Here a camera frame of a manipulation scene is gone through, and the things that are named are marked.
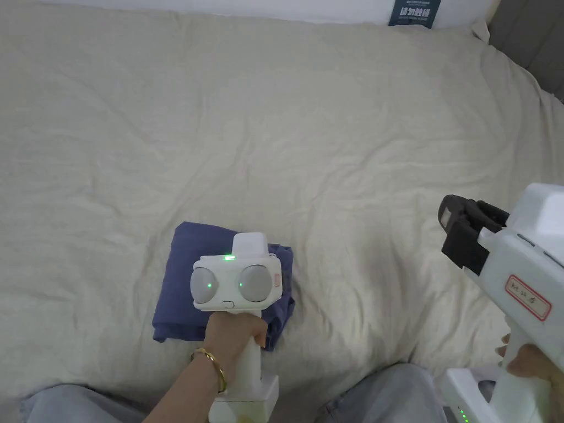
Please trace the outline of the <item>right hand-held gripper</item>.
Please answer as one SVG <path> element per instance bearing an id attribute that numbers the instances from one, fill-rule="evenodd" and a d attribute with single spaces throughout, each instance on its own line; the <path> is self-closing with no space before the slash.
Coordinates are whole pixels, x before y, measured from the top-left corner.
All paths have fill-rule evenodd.
<path id="1" fill-rule="evenodd" d="M 440 389 L 457 422 L 548 422 L 550 385 L 506 371 L 524 344 L 563 369 L 563 187 L 529 185 L 511 212 L 446 195 L 438 209 L 442 253 L 505 314 L 511 338 L 492 397 L 467 368 L 450 368 Z"/>

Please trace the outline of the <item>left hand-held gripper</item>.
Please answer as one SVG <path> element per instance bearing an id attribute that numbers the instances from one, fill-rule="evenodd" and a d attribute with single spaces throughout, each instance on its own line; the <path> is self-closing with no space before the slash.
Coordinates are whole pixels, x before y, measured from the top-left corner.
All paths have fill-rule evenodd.
<path id="1" fill-rule="evenodd" d="M 261 232 L 236 234 L 230 254 L 202 256 L 193 266 L 191 295 L 201 311 L 260 317 L 282 293 L 280 259 L 269 253 Z M 261 374 L 261 347 L 250 339 L 236 363 L 233 383 L 214 400 L 209 421 L 268 422 L 278 395 L 278 377 Z"/>

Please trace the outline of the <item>person's left hand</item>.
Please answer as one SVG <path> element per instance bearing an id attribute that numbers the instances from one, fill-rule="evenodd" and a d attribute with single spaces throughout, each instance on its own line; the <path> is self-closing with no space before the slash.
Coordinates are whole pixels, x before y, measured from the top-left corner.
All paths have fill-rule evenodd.
<path id="1" fill-rule="evenodd" d="M 214 312 L 208 320 L 203 348 L 230 373 L 251 340 L 265 347 L 267 328 L 264 320 L 249 313 Z"/>

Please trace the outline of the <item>person's right hand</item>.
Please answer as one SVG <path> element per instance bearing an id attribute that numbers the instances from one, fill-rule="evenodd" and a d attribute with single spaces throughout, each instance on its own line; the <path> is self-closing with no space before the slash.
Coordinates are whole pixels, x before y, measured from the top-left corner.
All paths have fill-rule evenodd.
<path id="1" fill-rule="evenodd" d="M 545 380 L 558 395 L 563 396 L 563 372 L 533 344 L 522 345 L 506 366 L 506 371 L 516 377 Z"/>

